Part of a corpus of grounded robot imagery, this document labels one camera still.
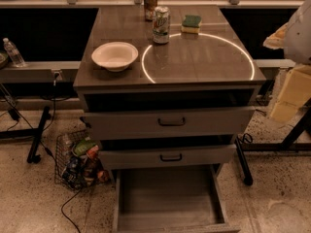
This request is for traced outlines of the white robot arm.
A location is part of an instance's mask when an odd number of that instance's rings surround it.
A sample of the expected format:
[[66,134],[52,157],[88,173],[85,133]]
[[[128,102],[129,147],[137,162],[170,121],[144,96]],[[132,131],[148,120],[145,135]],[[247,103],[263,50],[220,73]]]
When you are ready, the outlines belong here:
[[263,45],[274,50],[283,49],[284,56],[295,63],[270,112],[272,119],[287,122],[311,98],[311,0],[305,0]]

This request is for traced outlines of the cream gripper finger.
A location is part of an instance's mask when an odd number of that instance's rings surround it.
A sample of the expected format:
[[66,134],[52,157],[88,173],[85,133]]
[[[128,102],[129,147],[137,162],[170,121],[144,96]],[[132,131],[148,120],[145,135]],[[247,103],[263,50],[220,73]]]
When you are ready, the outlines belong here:
[[311,66],[295,65],[287,73],[269,117],[285,123],[310,99]]

